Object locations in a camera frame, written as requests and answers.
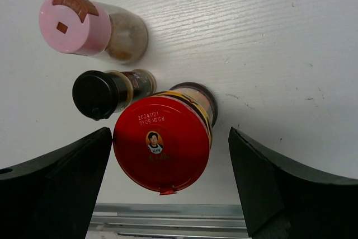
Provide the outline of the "pink cap white bottle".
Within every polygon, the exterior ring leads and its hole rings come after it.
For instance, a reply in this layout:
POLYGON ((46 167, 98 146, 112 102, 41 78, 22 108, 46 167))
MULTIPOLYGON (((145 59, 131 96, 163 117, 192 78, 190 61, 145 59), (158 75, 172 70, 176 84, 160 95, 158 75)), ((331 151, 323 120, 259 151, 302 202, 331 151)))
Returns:
POLYGON ((46 43, 64 54, 114 59, 140 59, 148 46, 148 30, 136 14, 90 0, 45 0, 39 14, 46 43))

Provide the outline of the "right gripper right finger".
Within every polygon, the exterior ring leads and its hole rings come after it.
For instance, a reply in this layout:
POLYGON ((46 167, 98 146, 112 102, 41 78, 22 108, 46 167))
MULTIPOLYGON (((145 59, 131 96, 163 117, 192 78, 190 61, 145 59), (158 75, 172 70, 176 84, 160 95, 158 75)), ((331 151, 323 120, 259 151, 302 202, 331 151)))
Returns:
POLYGON ((229 151, 251 238, 357 238, 357 180, 311 168, 242 131, 229 151))

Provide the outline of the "small black cap jar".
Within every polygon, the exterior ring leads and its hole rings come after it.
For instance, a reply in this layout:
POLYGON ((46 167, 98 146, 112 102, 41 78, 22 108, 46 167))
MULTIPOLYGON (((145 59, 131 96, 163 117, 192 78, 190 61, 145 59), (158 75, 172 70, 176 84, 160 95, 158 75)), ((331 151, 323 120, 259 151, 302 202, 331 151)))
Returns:
POLYGON ((157 88, 156 79, 143 69, 119 72, 86 71, 75 80, 72 98, 76 108, 93 120, 108 119, 157 88))

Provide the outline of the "red lid sauce jar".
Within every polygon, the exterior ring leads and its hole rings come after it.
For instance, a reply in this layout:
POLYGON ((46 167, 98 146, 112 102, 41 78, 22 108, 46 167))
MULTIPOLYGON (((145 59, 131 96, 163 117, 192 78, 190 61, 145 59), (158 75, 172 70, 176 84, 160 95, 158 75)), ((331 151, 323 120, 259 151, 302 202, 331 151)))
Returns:
POLYGON ((204 172, 217 118, 216 98, 200 83, 156 92, 119 116, 113 133, 117 162, 141 187, 175 194, 204 172))

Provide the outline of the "aluminium table edge rail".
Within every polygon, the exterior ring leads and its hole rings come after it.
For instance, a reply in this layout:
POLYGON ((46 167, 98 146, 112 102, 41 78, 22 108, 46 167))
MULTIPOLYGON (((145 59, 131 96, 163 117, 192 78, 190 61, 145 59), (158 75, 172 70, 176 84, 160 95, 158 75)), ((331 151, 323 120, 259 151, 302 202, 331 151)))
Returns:
POLYGON ((248 238, 239 205, 96 204, 89 231, 101 238, 248 238))

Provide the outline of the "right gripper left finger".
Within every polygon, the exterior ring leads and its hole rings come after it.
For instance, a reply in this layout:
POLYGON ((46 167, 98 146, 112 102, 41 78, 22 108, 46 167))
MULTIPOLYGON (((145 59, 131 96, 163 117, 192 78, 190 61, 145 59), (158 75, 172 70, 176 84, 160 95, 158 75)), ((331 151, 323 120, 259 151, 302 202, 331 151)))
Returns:
POLYGON ((111 146, 104 127, 1 169, 1 238, 85 238, 111 146))

